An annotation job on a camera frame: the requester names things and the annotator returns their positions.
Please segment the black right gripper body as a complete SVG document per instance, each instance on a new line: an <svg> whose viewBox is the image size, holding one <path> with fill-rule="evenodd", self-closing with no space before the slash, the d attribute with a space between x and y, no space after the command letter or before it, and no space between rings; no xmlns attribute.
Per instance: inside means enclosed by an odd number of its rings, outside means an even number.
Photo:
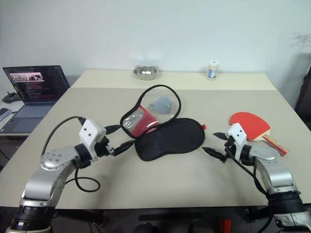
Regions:
<svg viewBox="0 0 311 233"><path fill-rule="evenodd" d="M235 146L235 139L232 136L229 136L227 140L225 140L225 156L226 159L230 158L233 161L236 161L235 154L236 154L236 146Z"/></svg>

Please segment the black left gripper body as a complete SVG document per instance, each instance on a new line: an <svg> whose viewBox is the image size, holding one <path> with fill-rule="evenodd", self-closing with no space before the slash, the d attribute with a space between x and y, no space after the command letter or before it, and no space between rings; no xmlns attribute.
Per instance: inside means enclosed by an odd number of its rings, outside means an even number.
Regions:
<svg viewBox="0 0 311 233"><path fill-rule="evenodd" d="M97 142L94 146L96 155L101 158L103 156L114 155L114 149L109 146L109 139L104 136L100 142Z"/></svg>

